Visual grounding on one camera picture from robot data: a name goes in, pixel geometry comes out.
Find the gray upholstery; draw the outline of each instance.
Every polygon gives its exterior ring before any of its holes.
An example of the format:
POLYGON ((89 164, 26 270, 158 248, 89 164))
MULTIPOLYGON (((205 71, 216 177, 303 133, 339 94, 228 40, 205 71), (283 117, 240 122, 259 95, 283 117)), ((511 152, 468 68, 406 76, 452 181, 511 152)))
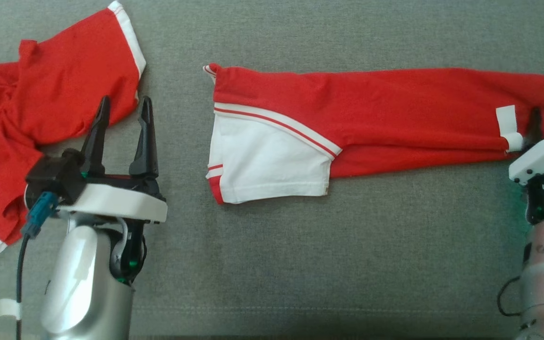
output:
MULTIPOLYGON (((324 197, 218 206, 204 178, 213 86, 200 67, 544 73, 544 1, 123 4, 148 63, 140 93, 153 99, 169 202, 168 222, 145 231, 134 334, 514 334, 518 320, 495 306, 519 273, 527 230, 507 162, 332 180, 324 197)), ((17 59, 20 39, 47 39, 107 5, 0 0, 0 62, 17 59)), ((108 131, 108 171, 127 171, 138 131, 136 114, 108 131)), ((49 222, 28 246, 24 315, 33 333, 64 234, 49 222)), ((0 298, 14 296, 17 252, 0 254, 0 298)), ((505 296, 510 310, 516 291, 505 296)))

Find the red sweatpants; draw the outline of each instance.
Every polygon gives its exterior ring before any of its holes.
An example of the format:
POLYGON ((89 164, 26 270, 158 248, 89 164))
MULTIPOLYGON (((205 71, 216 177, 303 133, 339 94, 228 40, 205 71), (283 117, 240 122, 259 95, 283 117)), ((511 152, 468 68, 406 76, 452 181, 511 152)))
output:
POLYGON ((544 135, 544 75, 204 70, 215 83, 207 178, 219 203, 324 195, 329 177, 508 159, 535 107, 544 135))
POLYGON ((144 67, 116 1, 47 41, 22 41, 19 60, 0 64, 0 251, 20 237, 36 147, 85 133, 104 95, 111 123, 130 114, 144 67))

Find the black cable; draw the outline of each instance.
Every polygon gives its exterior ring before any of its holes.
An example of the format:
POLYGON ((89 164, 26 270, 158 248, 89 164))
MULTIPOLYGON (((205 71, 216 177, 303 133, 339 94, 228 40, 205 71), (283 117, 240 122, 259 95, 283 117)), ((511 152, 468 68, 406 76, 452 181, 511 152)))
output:
POLYGON ((146 237, 142 236, 142 245, 144 246, 144 254, 142 254, 142 263, 144 263, 144 260, 146 259, 146 253, 148 252, 148 248, 146 247, 146 237))
POLYGON ((501 305, 501 296, 503 293, 505 293, 505 290, 507 287, 509 287, 510 284, 516 282, 517 280, 520 280, 520 276, 516 276, 514 278, 509 279, 505 284, 503 284, 503 287, 501 287, 501 290, 499 290, 499 294, 497 295, 497 307, 499 308, 499 313, 503 316, 520 316, 522 313, 507 313, 505 310, 503 310, 503 306, 501 305))
MULTIPOLYGON (((30 239, 29 235, 24 235, 22 244, 20 245, 20 254, 18 254, 18 269, 16 271, 16 302, 21 306, 22 310, 22 266, 24 265, 24 253, 26 253, 26 244, 30 239)), ((22 337, 22 319, 16 321, 16 340, 21 340, 22 337)))
POLYGON ((142 268, 144 267, 144 260, 146 260, 146 254, 148 252, 148 248, 146 247, 146 237, 142 235, 142 245, 144 246, 144 253, 142 254, 142 259, 140 260, 140 268, 138 269, 138 273, 142 271, 142 268))

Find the red pants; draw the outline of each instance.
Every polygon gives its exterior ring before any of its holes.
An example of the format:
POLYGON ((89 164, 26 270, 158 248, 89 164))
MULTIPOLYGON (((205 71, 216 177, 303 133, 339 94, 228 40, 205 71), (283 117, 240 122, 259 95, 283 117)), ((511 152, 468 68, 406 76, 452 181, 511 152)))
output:
POLYGON ((0 64, 0 251, 20 237, 36 147, 85 133, 104 95, 111 123, 130 114, 144 67, 116 1, 47 41, 22 41, 19 60, 0 64))
POLYGON ((544 75, 472 69, 259 73, 211 64, 219 203, 326 194, 328 178, 508 159, 544 75))

